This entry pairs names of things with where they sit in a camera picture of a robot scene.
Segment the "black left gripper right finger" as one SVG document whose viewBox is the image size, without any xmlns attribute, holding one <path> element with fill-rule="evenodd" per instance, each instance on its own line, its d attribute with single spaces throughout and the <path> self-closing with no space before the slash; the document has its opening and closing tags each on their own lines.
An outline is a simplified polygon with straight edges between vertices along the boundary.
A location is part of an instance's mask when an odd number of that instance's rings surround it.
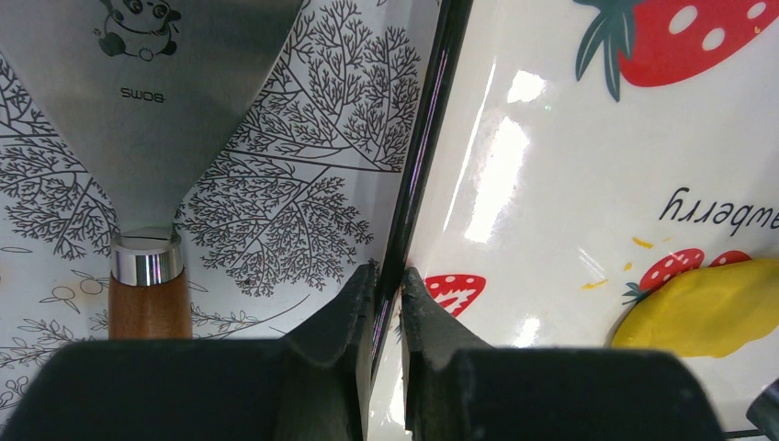
<svg viewBox="0 0 779 441">
<path fill-rule="evenodd" d="M 720 440 L 697 380 L 649 350 L 494 347 L 401 282 L 405 425 L 416 440 Z"/>
</svg>

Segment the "yellow dough piece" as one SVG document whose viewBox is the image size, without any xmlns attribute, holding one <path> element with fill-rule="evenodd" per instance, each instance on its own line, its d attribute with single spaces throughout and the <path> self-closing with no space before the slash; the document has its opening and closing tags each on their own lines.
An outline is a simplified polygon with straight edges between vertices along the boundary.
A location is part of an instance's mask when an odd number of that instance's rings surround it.
<svg viewBox="0 0 779 441">
<path fill-rule="evenodd" d="M 673 278 L 619 323 L 613 348 L 723 358 L 778 327 L 778 261 L 756 259 Z"/>
</svg>

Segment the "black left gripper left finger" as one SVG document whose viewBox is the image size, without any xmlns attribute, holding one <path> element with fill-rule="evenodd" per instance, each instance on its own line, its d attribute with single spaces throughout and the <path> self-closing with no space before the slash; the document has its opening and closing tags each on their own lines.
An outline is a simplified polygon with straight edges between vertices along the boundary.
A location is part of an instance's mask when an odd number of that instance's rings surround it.
<svg viewBox="0 0 779 441">
<path fill-rule="evenodd" d="M 362 440 L 376 267 L 278 339 L 79 343 L 43 367 L 4 440 Z"/>
</svg>

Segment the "strawberry print rectangular tray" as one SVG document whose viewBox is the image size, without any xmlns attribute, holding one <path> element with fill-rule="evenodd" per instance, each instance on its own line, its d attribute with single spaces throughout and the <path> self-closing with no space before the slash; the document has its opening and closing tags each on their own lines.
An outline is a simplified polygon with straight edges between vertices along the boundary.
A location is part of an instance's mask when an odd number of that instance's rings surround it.
<svg viewBox="0 0 779 441">
<path fill-rule="evenodd" d="M 474 1 L 407 263 L 497 346 L 606 345 L 778 255 L 775 1 Z"/>
</svg>

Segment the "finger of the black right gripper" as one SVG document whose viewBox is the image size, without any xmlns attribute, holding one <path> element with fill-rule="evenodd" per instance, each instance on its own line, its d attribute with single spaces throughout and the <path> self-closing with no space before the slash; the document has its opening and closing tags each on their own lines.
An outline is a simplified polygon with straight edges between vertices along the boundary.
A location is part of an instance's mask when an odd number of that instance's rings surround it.
<svg viewBox="0 0 779 441">
<path fill-rule="evenodd" d="M 752 402 L 746 417 L 764 435 L 778 435 L 778 380 Z"/>
</svg>

